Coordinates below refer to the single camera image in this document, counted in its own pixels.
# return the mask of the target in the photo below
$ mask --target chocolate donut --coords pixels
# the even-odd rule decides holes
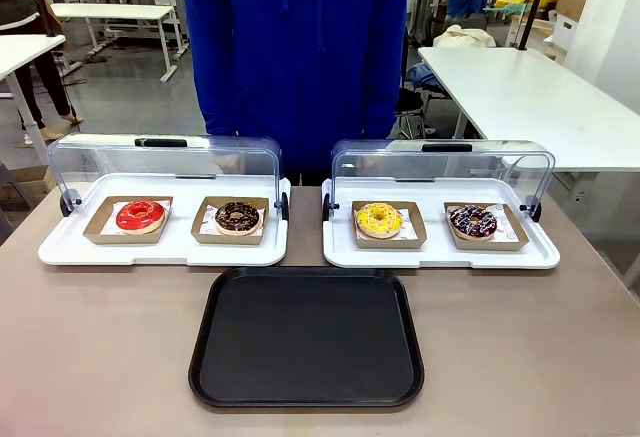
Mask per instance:
[[[216,212],[218,229],[228,235],[247,235],[260,223],[258,210],[246,202],[227,202]]]
[[[498,219],[477,205],[463,205],[449,212],[451,225],[461,238],[487,240],[498,229]]]

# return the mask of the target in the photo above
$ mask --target white serving tray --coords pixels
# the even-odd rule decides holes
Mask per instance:
[[[322,185],[331,194],[332,182]],[[448,179],[402,182],[386,178],[339,178],[339,209],[323,222],[325,258],[339,267],[419,268],[472,267],[476,269],[550,269],[560,253],[542,227],[518,210],[513,189],[496,179]],[[359,249],[356,246],[351,203],[356,200],[416,202],[427,228],[427,241],[415,250]],[[508,204],[530,242],[515,252],[458,250],[445,221],[444,202],[501,202]]]
[[[74,186],[82,192],[82,185]],[[280,181],[290,198],[291,184]],[[82,235],[87,223],[111,195],[172,195],[169,221],[155,245],[96,245]],[[206,196],[268,197],[269,221],[260,245],[204,245],[191,235],[193,219]],[[280,261],[287,249],[289,222],[274,208],[272,176],[220,175],[210,179],[177,179],[157,174],[108,174],[84,193],[82,204],[65,217],[38,250],[49,265],[173,264],[266,266]]]

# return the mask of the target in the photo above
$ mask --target blue sweatshirt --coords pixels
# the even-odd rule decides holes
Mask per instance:
[[[341,139],[385,138],[406,0],[186,0],[213,135],[271,137],[286,169],[321,171]]]

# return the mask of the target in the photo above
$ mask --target white bench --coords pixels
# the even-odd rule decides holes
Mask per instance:
[[[174,58],[180,58],[188,46],[182,41],[182,34],[178,28],[175,11],[170,5],[51,4],[51,9],[59,19],[84,19],[89,27],[94,52],[102,50],[104,45],[98,44],[91,25],[91,19],[145,20],[154,22],[154,25],[157,25],[158,27],[160,42],[162,43],[162,51],[164,53],[164,61],[167,67],[167,71],[160,78],[161,82],[169,80],[178,68],[177,65],[171,64],[169,51],[167,49],[167,39],[164,35],[164,30],[162,29],[162,23],[167,19],[173,21],[175,35],[178,41],[178,52],[175,54]]]

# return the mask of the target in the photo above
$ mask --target black plastic serving tray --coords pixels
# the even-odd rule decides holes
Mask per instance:
[[[395,407],[423,381],[404,287],[374,269],[225,272],[189,367],[214,407]]]

